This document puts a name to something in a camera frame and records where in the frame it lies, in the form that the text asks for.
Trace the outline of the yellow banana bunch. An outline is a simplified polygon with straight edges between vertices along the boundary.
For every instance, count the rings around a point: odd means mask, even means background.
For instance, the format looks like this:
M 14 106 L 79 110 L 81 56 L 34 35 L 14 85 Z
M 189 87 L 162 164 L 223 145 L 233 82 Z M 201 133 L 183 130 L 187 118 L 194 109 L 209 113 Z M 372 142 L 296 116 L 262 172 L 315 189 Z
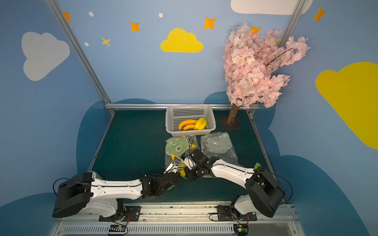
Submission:
M 180 174 L 180 176 L 184 179 L 187 179 L 186 177 L 186 172 L 185 172 L 185 168 L 187 168 L 187 166 L 184 164 L 184 158 L 185 156 L 190 156 L 191 159 L 194 161 L 194 151 L 198 149 L 197 145 L 195 144 L 189 144 L 189 148 L 183 152 L 180 156 L 175 156 L 175 155 L 169 155 L 169 157 L 171 157 L 172 161 L 177 158 L 177 159 L 180 159 L 181 160 L 181 163 L 180 163 L 180 166 L 178 168 L 178 173 Z
M 207 119 L 202 117 L 195 123 L 194 130 L 203 130 L 207 126 L 207 124 Z

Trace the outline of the clear zip-top bag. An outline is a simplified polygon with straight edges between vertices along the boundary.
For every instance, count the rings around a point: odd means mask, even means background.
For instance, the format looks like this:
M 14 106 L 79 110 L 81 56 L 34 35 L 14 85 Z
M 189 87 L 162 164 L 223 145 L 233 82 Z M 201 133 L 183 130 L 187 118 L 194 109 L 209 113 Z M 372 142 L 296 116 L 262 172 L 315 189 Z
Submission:
M 208 157 L 218 157 L 233 165 L 238 165 L 238 157 L 227 132 L 215 132 L 201 136 L 201 151 Z

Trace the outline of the green printed zip-top bag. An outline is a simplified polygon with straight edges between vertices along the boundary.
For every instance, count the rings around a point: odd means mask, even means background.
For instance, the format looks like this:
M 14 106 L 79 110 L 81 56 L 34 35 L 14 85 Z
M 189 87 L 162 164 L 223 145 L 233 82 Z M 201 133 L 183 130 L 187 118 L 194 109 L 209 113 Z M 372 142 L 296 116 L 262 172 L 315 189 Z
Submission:
M 180 156 L 189 148 L 189 144 L 195 144 L 198 146 L 196 136 L 181 136 L 181 137 L 172 137 L 166 140 L 165 146 L 165 169 L 172 162 L 169 155 Z

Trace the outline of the orange banana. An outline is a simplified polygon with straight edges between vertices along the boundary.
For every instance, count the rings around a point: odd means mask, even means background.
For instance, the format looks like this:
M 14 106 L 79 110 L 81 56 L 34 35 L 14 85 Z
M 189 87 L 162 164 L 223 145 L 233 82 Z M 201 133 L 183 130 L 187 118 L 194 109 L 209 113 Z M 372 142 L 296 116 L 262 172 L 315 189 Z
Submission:
M 184 131 L 195 130 L 195 124 L 188 124 L 183 128 Z
M 188 124 L 195 124 L 197 122 L 197 120 L 185 120 L 185 121 L 182 121 L 180 124 L 179 124 L 179 130 L 180 131 L 183 131 L 183 128 L 188 125 Z

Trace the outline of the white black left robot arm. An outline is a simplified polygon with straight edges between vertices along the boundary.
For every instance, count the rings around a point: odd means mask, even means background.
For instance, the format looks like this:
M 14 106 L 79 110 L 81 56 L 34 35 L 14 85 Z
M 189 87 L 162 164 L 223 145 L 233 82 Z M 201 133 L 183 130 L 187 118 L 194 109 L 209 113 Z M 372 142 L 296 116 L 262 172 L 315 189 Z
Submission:
M 52 217 L 64 218 L 78 213 L 111 217 L 121 211 L 119 199 L 161 197 L 177 185 L 179 179 L 178 173 L 169 172 L 133 181 L 107 181 L 99 179 L 95 172 L 86 172 L 59 185 Z

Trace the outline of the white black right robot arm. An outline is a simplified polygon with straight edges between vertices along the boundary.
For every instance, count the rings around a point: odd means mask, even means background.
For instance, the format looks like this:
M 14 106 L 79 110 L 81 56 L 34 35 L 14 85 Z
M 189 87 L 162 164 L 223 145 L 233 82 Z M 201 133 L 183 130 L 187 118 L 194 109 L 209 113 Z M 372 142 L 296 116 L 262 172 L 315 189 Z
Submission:
M 230 214 L 240 216 L 258 211 L 272 218 L 284 199 L 285 191 L 274 175 L 262 166 L 245 168 L 230 164 L 218 157 L 205 156 L 199 149 L 192 154 L 184 154 L 186 178 L 195 181 L 203 176 L 212 176 L 235 183 L 248 192 L 237 197 L 229 207 Z

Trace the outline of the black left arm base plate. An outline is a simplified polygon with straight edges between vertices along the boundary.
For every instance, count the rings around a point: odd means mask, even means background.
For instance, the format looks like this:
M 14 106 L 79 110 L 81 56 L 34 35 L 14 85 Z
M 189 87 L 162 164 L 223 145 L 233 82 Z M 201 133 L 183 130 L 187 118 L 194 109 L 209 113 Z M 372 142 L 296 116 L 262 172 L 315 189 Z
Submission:
M 141 206 L 118 207 L 116 214 L 110 217 L 99 217 L 99 222 L 137 222 L 140 217 Z

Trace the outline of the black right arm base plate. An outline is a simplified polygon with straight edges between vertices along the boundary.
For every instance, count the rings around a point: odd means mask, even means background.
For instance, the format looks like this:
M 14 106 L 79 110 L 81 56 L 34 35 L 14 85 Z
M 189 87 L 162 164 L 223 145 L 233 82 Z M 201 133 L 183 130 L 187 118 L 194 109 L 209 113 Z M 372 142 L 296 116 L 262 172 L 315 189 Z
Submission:
M 247 214 L 239 213 L 236 208 L 232 206 L 216 206 L 218 221 L 257 221 L 256 212 L 250 212 Z

